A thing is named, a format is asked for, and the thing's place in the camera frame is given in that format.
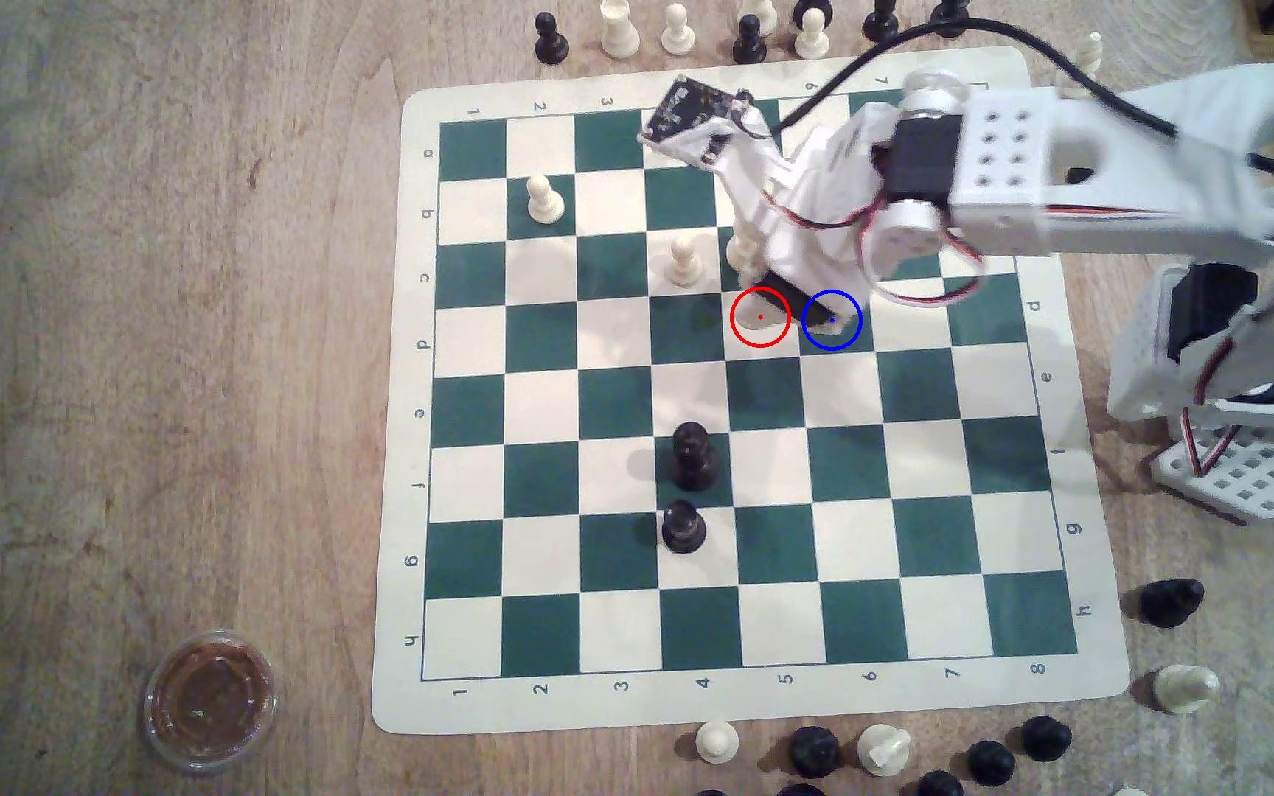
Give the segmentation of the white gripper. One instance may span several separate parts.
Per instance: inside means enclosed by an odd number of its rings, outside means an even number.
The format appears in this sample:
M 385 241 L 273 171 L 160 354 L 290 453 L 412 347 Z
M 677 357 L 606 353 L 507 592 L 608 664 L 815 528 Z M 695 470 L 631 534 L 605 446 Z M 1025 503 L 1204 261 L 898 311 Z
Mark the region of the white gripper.
M 896 120 L 894 108 L 859 110 L 840 129 L 812 129 L 792 160 L 752 136 L 763 122 L 755 110 L 741 125 L 710 120 L 706 130 L 726 138 L 711 169 L 733 200 L 736 238 L 754 246 L 741 287 L 764 280 L 805 327 L 862 327 L 877 269 L 855 255 L 855 214 L 882 187 L 871 149 L 891 140 Z M 815 294 L 817 307 L 806 309 Z

